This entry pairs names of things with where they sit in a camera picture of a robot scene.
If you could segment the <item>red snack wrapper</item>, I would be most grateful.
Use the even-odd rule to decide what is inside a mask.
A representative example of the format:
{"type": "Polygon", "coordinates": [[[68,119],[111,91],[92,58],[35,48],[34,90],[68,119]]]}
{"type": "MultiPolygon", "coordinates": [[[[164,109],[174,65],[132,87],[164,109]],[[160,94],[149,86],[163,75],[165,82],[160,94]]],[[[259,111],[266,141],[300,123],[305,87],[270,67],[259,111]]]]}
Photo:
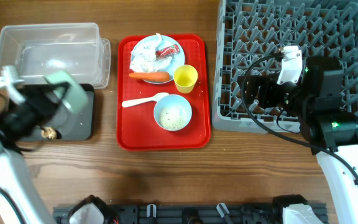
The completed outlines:
{"type": "Polygon", "coordinates": [[[156,59],[166,58],[181,52],[177,44],[170,45],[155,52],[156,59]]]}

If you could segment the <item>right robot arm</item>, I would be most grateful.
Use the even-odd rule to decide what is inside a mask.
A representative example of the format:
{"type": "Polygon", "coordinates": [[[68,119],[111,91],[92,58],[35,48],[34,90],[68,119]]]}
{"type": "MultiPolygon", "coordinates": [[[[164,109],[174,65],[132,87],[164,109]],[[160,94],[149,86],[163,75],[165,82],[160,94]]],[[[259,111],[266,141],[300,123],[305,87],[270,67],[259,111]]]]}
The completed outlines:
{"type": "Polygon", "coordinates": [[[270,134],[311,149],[329,185],[339,223],[358,223],[358,118],[342,108],[343,68],[332,57],[272,54],[256,60],[241,84],[243,104],[280,107],[300,122],[299,141],[251,116],[270,134]]]}

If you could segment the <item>white plastic spoon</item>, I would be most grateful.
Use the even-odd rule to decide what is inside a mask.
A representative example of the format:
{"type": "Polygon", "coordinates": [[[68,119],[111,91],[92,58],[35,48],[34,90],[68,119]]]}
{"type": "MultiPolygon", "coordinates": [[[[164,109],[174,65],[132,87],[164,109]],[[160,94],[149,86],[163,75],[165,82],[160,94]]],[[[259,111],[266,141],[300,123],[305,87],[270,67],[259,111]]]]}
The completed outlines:
{"type": "Polygon", "coordinates": [[[158,102],[159,100],[161,100],[162,98],[164,98],[166,96],[168,96],[167,92],[161,92],[161,93],[157,93],[156,95],[148,97],[148,98],[139,98],[139,99],[123,101],[121,103],[121,106],[123,108],[128,108],[128,107],[140,105],[140,104],[143,104],[143,103],[148,103],[148,102],[151,102],[151,101],[158,102]]]}

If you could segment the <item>orange carrot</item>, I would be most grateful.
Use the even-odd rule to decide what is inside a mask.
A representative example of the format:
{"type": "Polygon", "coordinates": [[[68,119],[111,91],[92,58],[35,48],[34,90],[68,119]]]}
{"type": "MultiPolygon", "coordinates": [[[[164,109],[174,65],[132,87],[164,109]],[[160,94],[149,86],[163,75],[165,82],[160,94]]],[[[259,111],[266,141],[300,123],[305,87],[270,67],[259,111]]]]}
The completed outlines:
{"type": "Polygon", "coordinates": [[[150,82],[167,82],[170,80],[170,74],[168,72],[149,72],[140,73],[134,72],[129,74],[130,78],[146,80],[150,82]]]}

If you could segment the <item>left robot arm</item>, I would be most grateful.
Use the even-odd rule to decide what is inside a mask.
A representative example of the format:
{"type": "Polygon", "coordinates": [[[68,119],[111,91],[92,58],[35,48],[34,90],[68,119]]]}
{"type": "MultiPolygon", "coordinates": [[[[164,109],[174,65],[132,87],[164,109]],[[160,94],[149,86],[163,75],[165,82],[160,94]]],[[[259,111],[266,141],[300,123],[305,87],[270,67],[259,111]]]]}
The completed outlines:
{"type": "Polygon", "coordinates": [[[27,88],[20,93],[23,101],[0,113],[0,216],[5,223],[55,223],[16,142],[54,116],[69,88],[68,82],[27,88]]]}

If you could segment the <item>brown food scrap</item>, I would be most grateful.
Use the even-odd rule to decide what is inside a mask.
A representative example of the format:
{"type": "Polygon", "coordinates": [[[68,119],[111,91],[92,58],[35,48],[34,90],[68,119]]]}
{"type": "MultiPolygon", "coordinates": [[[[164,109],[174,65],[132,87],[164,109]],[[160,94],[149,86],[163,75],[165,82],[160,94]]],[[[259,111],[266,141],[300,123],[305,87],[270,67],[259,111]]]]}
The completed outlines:
{"type": "Polygon", "coordinates": [[[41,128],[41,136],[44,139],[49,139],[49,140],[57,139],[58,132],[51,127],[44,127],[44,128],[41,128]]]}

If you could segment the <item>white napkin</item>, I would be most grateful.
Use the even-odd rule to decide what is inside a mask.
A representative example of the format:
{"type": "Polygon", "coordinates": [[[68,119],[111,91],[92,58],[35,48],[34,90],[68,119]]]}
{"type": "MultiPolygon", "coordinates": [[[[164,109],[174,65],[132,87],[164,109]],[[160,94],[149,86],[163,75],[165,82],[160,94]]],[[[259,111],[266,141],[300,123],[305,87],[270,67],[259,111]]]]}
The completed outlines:
{"type": "Polygon", "coordinates": [[[157,58],[157,47],[162,43],[162,36],[158,33],[152,40],[141,40],[132,52],[130,69],[136,73],[150,73],[162,71],[170,66],[173,57],[157,58]]]}

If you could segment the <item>light blue plate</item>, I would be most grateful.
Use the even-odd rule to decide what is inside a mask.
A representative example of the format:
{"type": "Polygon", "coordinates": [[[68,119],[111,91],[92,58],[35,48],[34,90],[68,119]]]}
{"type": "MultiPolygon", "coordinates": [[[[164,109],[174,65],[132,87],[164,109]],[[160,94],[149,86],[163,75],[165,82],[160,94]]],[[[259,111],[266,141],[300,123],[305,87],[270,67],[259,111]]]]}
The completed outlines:
{"type": "MultiPolygon", "coordinates": [[[[166,69],[164,69],[164,70],[162,70],[162,71],[158,71],[158,72],[168,72],[168,73],[170,74],[170,80],[169,80],[169,81],[167,81],[167,82],[150,82],[150,81],[146,81],[146,80],[145,80],[145,82],[147,82],[147,83],[151,83],[151,84],[163,84],[163,83],[168,83],[168,82],[170,82],[170,81],[173,80],[173,75],[174,75],[174,73],[175,73],[175,70],[176,70],[178,67],[180,67],[180,66],[182,66],[182,65],[185,64],[185,53],[184,53],[184,50],[183,50],[182,46],[178,43],[178,41],[176,41],[176,40],[174,40],[173,38],[168,37],[168,36],[166,36],[166,35],[161,35],[161,36],[162,36],[162,43],[157,47],[157,51],[158,51],[158,50],[161,50],[161,49],[163,49],[163,48],[165,48],[165,47],[168,47],[168,46],[170,46],[170,45],[177,44],[177,45],[179,46],[181,52],[180,52],[179,54],[172,55],[173,60],[172,60],[172,62],[171,62],[171,64],[170,64],[169,67],[167,67],[166,69]]],[[[148,37],[145,37],[145,38],[143,38],[142,40],[152,40],[152,35],[150,35],[150,36],[148,36],[148,37]]]]}

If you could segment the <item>yellow plastic cup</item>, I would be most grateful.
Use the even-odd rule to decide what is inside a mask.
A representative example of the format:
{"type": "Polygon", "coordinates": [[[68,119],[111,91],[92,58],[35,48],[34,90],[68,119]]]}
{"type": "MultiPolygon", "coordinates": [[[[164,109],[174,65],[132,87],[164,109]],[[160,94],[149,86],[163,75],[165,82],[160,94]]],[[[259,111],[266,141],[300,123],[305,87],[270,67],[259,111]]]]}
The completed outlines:
{"type": "Polygon", "coordinates": [[[182,65],[175,70],[173,79],[177,90],[187,94],[193,90],[198,80],[198,72],[191,65],[182,65]]]}

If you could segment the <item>green bowl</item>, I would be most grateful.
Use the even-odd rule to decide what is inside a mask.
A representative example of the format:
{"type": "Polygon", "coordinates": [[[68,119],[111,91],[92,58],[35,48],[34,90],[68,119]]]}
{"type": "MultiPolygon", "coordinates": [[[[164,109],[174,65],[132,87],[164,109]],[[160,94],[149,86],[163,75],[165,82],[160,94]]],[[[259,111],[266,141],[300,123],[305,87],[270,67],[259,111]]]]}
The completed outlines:
{"type": "Polygon", "coordinates": [[[83,87],[65,70],[44,76],[47,84],[68,82],[70,88],[63,99],[63,105],[73,114],[80,113],[88,104],[89,99],[83,87]]]}

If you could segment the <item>light blue bowl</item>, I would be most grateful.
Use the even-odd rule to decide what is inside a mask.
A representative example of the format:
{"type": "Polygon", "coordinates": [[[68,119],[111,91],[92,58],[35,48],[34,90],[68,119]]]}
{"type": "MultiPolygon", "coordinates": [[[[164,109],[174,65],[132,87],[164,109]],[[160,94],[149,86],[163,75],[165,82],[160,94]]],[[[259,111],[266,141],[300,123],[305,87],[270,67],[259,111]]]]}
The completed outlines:
{"type": "Polygon", "coordinates": [[[192,115],[189,101],[181,95],[164,96],[154,107],[156,123],[167,131],[183,129],[190,123],[192,115]]]}

